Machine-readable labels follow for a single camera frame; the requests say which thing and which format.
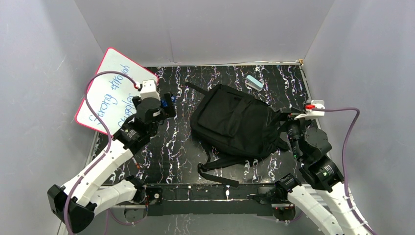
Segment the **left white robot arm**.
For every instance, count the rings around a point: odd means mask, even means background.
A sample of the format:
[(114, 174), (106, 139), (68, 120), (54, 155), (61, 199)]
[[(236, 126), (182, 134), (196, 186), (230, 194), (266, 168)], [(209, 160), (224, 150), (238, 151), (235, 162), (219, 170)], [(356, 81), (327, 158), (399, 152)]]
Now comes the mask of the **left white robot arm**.
[(174, 102), (172, 93), (165, 93), (161, 99), (134, 97), (136, 113), (109, 135), (101, 155), (62, 186), (49, 188), (47, 196), (51, 210), (65, 224), (70, 235), (85, 230), (96, 215), (119, 203), (148, 201), (145, 183), (133, 175), (105, 189), (100, 187), (116, 169), (150, 142), (167, 118), (176, 115)]

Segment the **black student backpack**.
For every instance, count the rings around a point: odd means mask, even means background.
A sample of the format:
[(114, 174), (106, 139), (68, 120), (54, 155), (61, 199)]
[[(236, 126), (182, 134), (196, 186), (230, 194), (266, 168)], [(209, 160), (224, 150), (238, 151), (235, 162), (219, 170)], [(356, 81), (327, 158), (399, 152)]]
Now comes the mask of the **black student backpack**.
[(282, 111), (227, 85), (217, 84), (209, 91), (190, 82), (186, 86), (204, 96), (189, 120), (192, 135), (207, 155), (206, 163), (197, 166), (202, 178), (237, 187), (238, 181), (208, 171), (263, 160), (277, 150), (290, 149), (280, 136)]

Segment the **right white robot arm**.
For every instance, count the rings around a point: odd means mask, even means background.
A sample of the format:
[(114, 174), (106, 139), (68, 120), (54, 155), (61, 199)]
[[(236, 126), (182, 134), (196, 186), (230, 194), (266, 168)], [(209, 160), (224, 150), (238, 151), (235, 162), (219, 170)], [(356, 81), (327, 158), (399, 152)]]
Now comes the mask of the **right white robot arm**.
[(279, 131), (287, 133), (293, 156), (301, 163), (302, 177), (325, 205), (292, 174), (275, 183), (276, 198), (297, 206), (325, 235), (373, 235), (375, 232), (350, 197), (345, 173), (327, 155), (332, 146), (326, 132), (307, 127), (317, 116), (291, 112), (281, 115)]

